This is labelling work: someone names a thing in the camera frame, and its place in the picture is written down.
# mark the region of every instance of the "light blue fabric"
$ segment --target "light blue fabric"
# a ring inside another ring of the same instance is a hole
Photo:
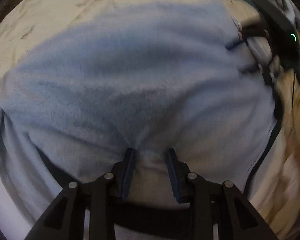
[[[223,5],[120,9],[47,40],[0,80],[0,175],[34,222],[61,190],[36,148],[82,182],[138,151],[131,201],[173,199],[164,161],[243,189],[275,125]]]

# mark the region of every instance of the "gray fabric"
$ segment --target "gray fabric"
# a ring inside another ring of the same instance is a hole
[[[138,151],[130,201],[174,206],[164,153],[243,189],[275,124],[270,87],[223,5],[145,4],[47,40],[0,80],[0,175],[34,222],[61,190]]]

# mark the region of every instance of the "green light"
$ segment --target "green light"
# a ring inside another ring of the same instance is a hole
[[[290,35],[294,37],[294,41],[297,41],[297,37],[293,33],[290,33]]]

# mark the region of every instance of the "blue cloth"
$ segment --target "blue cloth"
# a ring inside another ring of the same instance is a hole
[[[243,189],[266,147],[274,101],[218,2],[120,9],[67,29],[0,80],[0,175],[34,222],[61,190],[40,149],[82,182],[137,150],[130,201],[174,205],[173,147],[207,180]]]

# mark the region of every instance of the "silver screw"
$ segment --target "silver screw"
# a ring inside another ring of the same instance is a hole
[[[77,183],[75,182],[75,181],[73,181],[73,182],[70,182],[69,183],[69,188],[75,188],[75,187],[77,187]]]
[[[188,178],[189,179],[196,179],[198,177],[198,175],[194,172],[190,172],[188,173]]]
[[[230,181],[230,180],[226,180],[226,181],[225,181],[225,186],[226,186],[226,187],[233,187],[233,182]]]
[[[105,174],[105,179],[112,179],[114,175],[111,172]]]

